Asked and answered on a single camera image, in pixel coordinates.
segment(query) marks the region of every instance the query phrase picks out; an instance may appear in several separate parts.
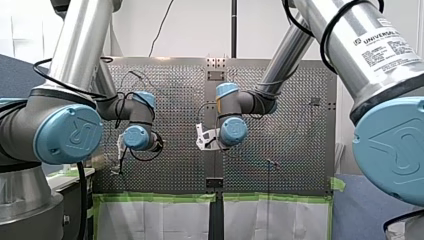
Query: silver pole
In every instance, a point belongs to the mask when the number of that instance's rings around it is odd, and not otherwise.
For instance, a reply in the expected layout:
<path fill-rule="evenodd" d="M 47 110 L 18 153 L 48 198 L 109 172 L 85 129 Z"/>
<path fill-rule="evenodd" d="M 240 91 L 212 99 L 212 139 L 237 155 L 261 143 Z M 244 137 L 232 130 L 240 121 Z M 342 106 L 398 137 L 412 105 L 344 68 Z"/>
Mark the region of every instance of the silver pole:
<path fill-rule="evenodd" d="M 296 16 L 296 20 L 302 26 L 308 27 L 300 14 Z M 283 82 L 296 71 L 312 41 L 312 37 L 292 24 L 256 89 L 271 96 L 278 94 Z"/>
<path fill-rule="evenodd" d="M 349 2 L 302 0 L 294 4 L 321 43 L 328 23 Z M 330 62 L 355 101 L 352 120 L 361 117 L 370 105 L 424 84 L 422 59 L 371 3 L 349 10 L 335 25 L 326 45 Z"/>
<path fill-rule="evenodd" d="M 111 0 L 71 2 L 51 63 L 50 77 L 90 90 L 113 10 Z"/>
<path fill-rule="evenodd" d="M 105 95 L 106 98 L 116 96 L 116 88 L 112 75 L 110 74 L 107 64 L 103 61 L 100 61 L 96 80 L 93 81 L 93 91 Z"/>

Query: black bracket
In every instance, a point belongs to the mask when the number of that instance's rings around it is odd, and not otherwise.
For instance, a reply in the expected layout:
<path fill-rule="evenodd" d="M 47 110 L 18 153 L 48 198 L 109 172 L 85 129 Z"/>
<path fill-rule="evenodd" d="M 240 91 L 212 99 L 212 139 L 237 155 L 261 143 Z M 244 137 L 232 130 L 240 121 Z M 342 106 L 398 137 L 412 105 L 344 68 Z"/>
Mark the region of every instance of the black bracket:
<path fill-rule="evenodd" d="M 208 71 L 208 81 L 225 81 L 225 72 Z"/>
<path fill-rule="evenodd" d="M 223 188 L 223 178 L 206 178 L 206 188 Z"/>

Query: dark gray base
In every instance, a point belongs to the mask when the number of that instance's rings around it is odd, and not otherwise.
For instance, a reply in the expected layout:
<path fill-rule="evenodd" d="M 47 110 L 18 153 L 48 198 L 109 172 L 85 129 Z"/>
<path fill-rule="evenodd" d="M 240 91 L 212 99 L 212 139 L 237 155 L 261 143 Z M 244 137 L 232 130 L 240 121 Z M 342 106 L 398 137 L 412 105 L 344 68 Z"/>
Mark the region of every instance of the dark gray base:
<path fill-rule="evenodd" d="M 63 236 L 63 197 L 54 194 L 41 209 L 0 220 L 1 240 L 61 240 Z"/>

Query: white bracket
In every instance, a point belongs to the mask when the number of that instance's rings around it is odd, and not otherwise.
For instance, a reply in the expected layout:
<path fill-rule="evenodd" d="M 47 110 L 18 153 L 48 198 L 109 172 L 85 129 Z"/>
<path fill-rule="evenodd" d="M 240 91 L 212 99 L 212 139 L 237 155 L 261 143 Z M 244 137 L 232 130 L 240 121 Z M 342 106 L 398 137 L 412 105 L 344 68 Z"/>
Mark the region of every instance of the white bracket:
<path fill-rule="evenodd" d="M 220 147 L 218 146 L 218 137 L 219 135 L 219 128 L 217 129 L 211 129 L 203 132 L 203 126 L 201 123 L 196 124 L 196 131 L 197 131 L 197 141 L 196 145 L 199 147 L 202 151 L 216 151 L 220 150 Z"/>

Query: metal stand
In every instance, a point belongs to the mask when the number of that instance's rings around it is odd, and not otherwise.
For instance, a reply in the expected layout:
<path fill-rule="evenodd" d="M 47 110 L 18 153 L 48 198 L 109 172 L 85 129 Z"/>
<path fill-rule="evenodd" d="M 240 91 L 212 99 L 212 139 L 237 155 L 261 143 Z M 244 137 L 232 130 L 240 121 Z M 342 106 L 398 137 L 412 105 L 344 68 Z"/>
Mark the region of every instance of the metal stand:
<path fill-rule="evenodd" d="M 0 174 L 2 240 L 60 240 L 63 197 L 52 193 L 41 167 Z"/>

